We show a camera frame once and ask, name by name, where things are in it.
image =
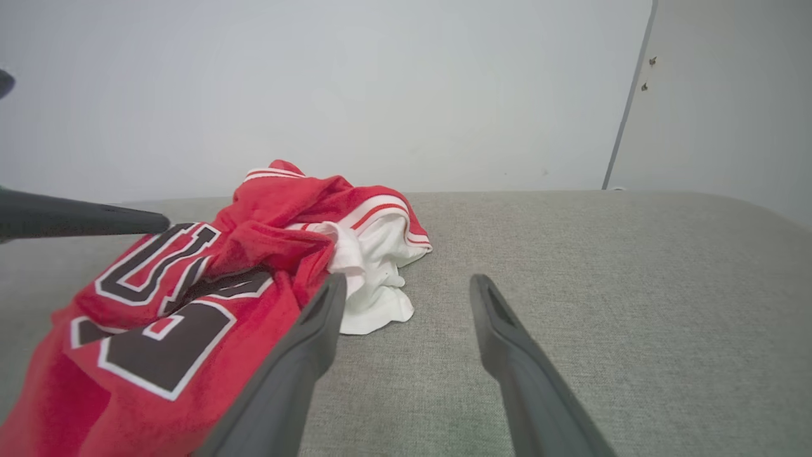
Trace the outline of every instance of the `clothing pile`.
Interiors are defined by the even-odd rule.
[[[252,170],[212,223],[140,239],[52,316],[0,429],[8,455],[186,455],[205,440],[328,272],[341,333],[405,322],[398,268],[431,252],[403,195]]]

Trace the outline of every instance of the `black number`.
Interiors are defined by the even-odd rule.
[[[192,240],[186,246],[176,252],[163,252],[178,237],[189,233],[195,227],[197,230],[192,235]],[[220,232],[208,224],[177,224],[168,231],[154,237],[149,242],[139,246],[124,259],[119,260],[110,267],[104,274],[96,279],[96,293],[102,297],[112,298],[117,302],[124,303],[131,307],[141,307],[152,302],[155,291],[158,290],[164,272],[174,263],[181,259],[187,259],[203,251],[217,239]],[[126,282],[127,278],[138,272],[146,264],[162,256],[152,270],[149,278],[143,285],[135,286]],[[197,279],[197,275],[202,271],[205,259],[198,259],[191,263],[184,272],[180,281],[181,287],[175,288],[173,297],[164,300],[158,315],[166,313],[176,304],[173,300],[182,296],[182,290],[189,287]]]
[[[212,349],[236,322],[208,299],[259,297],[273,282],[262,268],[194,285],[178,311],[146,327],[123,331],[95,325],[87,317],[71,323],[76,348],[101,340],[98,365],[167,400],[178,398]]]

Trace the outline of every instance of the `couch cushion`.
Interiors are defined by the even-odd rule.
[[[812,447],[812,233],[704,194],[410,194],[434,253],[406,267],[405,324],[341,337],[302,455],[510,455],[482,368],[471,274],[495,281],[618,455]],[[133,205],[211,220],[227,198]],[[0,408],[49,313],[136,237],[0,246]]]

